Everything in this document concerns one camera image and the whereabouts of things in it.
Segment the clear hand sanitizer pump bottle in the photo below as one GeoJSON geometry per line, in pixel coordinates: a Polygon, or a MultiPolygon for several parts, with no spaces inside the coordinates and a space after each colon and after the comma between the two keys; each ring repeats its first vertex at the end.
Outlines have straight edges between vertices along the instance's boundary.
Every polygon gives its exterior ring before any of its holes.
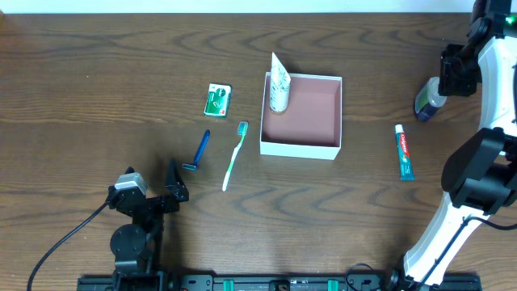
{"type": "Polygon", "coordinates": [[[447,96],[439,94],[439,77],[430,78],[414,99],[414,115],[426,122],[446,103],[447,96]]]}

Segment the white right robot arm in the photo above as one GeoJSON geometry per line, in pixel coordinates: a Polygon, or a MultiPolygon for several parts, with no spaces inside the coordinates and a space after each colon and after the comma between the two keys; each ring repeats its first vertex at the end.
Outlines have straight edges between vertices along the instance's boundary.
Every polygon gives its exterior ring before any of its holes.
{"type": "Polygon", "coordinates": [[[469,235],[516,201],[516,17],[506,0],[476,1],[468,42],[441,54],[442,97],[481,93],[478,131],[446,161],[443,198],[418,242],[392,275],[391,290],[474,290],[475,276],[449,276],[469,235]]]}

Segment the Colgate toothpaste tube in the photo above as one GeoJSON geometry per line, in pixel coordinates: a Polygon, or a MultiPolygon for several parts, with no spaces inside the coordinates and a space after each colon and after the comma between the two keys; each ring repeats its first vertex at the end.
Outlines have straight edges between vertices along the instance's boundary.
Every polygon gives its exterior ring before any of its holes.
{"type": "Polygon", "coordinates": [[[402,181],[413,181],[414,171],[410,158],[406,133],[401,124],[395,125],[395,137],[397,141],[397,155],[400,165],[400,176],[402,181]]]}

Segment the white lotion tube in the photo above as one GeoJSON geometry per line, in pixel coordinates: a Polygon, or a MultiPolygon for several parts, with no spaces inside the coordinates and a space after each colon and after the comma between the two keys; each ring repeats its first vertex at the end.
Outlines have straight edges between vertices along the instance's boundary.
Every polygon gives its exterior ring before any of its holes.
{"type": "Polygon", "coordinates": [[[281,114],[288,107],[291,77],[275,53],[271,54],[270,109],[281,114]]]}

